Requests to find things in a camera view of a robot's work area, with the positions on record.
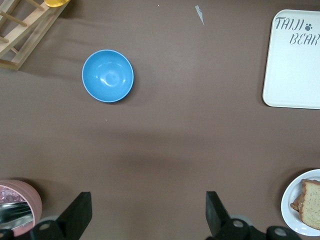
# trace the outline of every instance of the bread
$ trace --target bread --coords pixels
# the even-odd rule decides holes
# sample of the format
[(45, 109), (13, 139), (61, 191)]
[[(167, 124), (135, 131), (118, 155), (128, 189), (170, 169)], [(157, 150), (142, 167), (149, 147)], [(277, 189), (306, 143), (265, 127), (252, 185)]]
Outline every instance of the bread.
[(290, 206), (299, 212), (301, 221), (320, 230), (320, 182), (302, 179), (302, 193)]

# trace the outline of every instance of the plate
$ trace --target plate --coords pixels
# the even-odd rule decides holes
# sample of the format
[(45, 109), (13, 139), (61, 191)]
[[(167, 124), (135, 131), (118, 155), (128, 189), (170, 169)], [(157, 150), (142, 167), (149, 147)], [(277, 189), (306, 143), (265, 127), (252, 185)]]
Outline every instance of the plate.
[(320, 230), (305, 225), (299, 213), (290, 204), (302, 193), (302, 179), (320, 181), (320, 169), (307, 171), (293, 180), (284, 191), (281, 201), (281, 213), (285, 223), (298, 234), (305, 236), (320, 236)]

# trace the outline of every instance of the white tray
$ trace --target white tray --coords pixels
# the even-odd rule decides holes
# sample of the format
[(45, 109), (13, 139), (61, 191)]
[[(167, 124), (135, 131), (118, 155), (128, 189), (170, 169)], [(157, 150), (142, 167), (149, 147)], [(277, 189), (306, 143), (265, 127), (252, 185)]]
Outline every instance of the white tray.
[(282, 10), (272, 21), (263, 100), (320, 109), (320, 12)]

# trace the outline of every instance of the wooden dish rack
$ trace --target wooden dish rack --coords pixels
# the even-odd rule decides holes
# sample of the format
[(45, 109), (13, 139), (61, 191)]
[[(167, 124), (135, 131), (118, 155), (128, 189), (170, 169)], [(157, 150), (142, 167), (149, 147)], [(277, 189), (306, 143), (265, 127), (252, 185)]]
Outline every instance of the wooden dish rack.
[[(34, 11), (24, 20), (11, 15), (20, 1), (26, 1), (34, 7)], [(68, 3), (60, 7), (49, 7), (45, 2), (39, 4), (34, 0), (4, 0), (0, 5), (0, 28), (5, 21), (12, 21), (17, 26), (6, 36), (0, 36), (0, 68), (19, 70)], [(25, 42), (17, 50), (15, 45), (22, 40)], [(15, 53), (13, 59), (2, 59), (9, 51)]]

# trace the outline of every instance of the bread slice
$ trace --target bread slice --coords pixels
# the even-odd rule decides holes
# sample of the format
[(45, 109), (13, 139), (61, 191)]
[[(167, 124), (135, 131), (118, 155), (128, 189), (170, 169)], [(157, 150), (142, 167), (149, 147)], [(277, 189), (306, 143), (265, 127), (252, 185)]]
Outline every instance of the bread slice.
[(301, 221), (311, 228), (320, 230), (320, 182), (302, 179), (302, 193), (298, 198)]

